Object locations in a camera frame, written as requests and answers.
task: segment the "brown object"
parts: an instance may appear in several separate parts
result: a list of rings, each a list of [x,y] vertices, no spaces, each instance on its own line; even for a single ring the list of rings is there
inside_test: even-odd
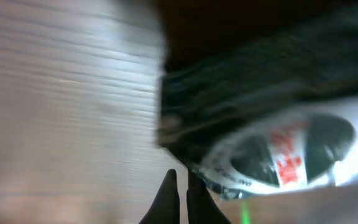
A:
[[[173,13],[163,16],[176,36],[168,67],[256,38],[265,33],[261,24],[282,25],[268,16],[286,24],[290,15],[309,15],[299,8],[330,6],[294,2],[158,3]],[[0,0],[0,223],[138,223],[170,168],[186,223],[187,171],[154,143],[164,40],[150,5]],[[245,8],[263,15],[260,22],[247,21]],[[287,220],[291,210],[274,212],[284,201],[251,200],[254,223]],[[239,203],[223,207],[234,223]]]

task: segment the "wood grain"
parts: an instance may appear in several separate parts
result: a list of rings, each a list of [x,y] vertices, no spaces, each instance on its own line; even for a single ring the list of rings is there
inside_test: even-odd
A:
[[[154,142],[167,54],[159,18],[171,23],[166,8],[187,7],[178,4],[0,0],[0,223],[138,223],[171,168],[178,172],[181,223],[187,223],[186,170]],[[156,5],[167,11],[158,16]],[[205,12],[211,19],[212,11]],[[250,40],[244,33],[223,38],[244,23],[217,33],[194,14],[185,10],[179,17],[186,20],[164,28],[167,68]],[[304,200],[284,195],[248,203],[254,223],[264,224],[288,221],[283,217],[296,205],[283,202]],[[239,223],[241,203],[219,206]]]

